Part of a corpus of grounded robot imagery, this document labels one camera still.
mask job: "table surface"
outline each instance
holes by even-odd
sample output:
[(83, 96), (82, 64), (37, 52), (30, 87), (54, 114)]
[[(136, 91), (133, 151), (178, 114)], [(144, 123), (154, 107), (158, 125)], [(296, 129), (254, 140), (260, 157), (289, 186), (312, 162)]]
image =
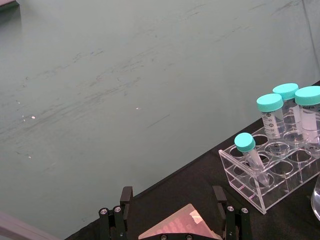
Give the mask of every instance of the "table surface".
[[(240, 132), (253, 133), (262, 125), (259, 119)], [(310, 202), (316, 183), (315, 178), (277, 203), (265, 215), (229, 186), (218, 151), (232, 145), (236, 134), (136, 195), (128, 220), (129, 239), (138, 239), (141, 233), (189, 203), (197, 209), (213, 231), (222, 234), (222, 223), (212, 185), (222, 186), (229, 197), (249, 209), (253, 239), (319, 239), (320, 222), (315, 217)], [(67, 238), (67, 240), (89, 239), (100, 239), (97, 220)]]

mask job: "black tablecloth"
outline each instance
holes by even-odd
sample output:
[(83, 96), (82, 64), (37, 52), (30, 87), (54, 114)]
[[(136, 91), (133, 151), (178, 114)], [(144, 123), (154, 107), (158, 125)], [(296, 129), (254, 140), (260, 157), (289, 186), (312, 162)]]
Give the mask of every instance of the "black tablecloth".
[[(240, 132), (253, 133), (262, 126), (262, 121), (257, 120)], [(128, 220), (129, 239), (137, 240), (141, 233), (189, 203), (197, 209), (213, 231), (222, 234), (222, 222), (212, 189), (212, 185), (220, 185), (225, 189), (227, 197), (249, 209), (253, 239), (319, 240), (320, 222), (315, 217), (310, 203), (315, 178), (277, 203), (265, 215), (229, 186), (218, 150), (232, 145), (235, 136), (236, 134), (135, 196)], [(97, 220), (67, 238), (99, 239)]]

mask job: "test tube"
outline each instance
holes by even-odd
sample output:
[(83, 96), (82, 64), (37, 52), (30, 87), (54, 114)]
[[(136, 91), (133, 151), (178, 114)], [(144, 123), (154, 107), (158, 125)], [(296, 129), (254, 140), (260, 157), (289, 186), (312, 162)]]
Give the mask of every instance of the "test tube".
[(320, 86), (307, 86), (295, 92), (300, 107), (303, 138), (312, 153), (320, 152)]
[[(236, 148), (243, 153), (251, 169), (263, 170), (264, 164), (256, 150), (256, 142), (250, 133), (243, 132), (238, 134), (234, 139)], [(269, 177), (266, 172), (257, 175), (258, 182), (269, 186)]]
[(291, 146), (298, 147), (303, 143), (300, 108), (295, 100), (295, 93), (299, 89), (296, 83), (285, 83), (276, 86), (272, 91), (280, 94), (283, 100), (282, 113), (286, 133), (283, 139)]
[(278, 93), (270, 93), (256, 100), (257, 108), (261, 112), (264, 132), (270, 143), (269, 150), (272, 154), (282, 155), (289, 150), (289, 145), (278, 142), (286, 132), (282, 107), (284, 101)]

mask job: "gray floor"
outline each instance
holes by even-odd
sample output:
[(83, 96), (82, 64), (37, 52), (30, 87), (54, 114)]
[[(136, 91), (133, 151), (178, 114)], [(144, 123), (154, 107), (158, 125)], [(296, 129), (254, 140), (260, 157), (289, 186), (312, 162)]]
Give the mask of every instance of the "gray floor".
[(313, 41), (301, 0), (19, 3), (0, 17), (0, 209), (59, 238), (258, 119), (275, 85), (320, 80), (318, 0)]

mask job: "teal cap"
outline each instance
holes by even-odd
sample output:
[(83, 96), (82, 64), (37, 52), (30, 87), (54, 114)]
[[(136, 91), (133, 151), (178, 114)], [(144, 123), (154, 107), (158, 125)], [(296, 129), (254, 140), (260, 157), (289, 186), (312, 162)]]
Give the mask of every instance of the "teal cap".
[(295, 92), (299, 89), (296, 83), (285, 83), (276, 86), (272, 92), (275, 94), (280, 94), (283, 100), (290, 100), (295, 98)]
[(307, 86), (295, 92), (295, 102), (301, 106), (320, 104), (320, 86)]
[(234, 139), (234, 144), (236, 148), (243, 153), (250, 152), (256, 146), (254, 138), (247, 132), (238, 134)]
[(259, 97), (256, 104), (260, 112), (269, 113), (282, 108), (284, 101), (280, 94), (270, 93)]

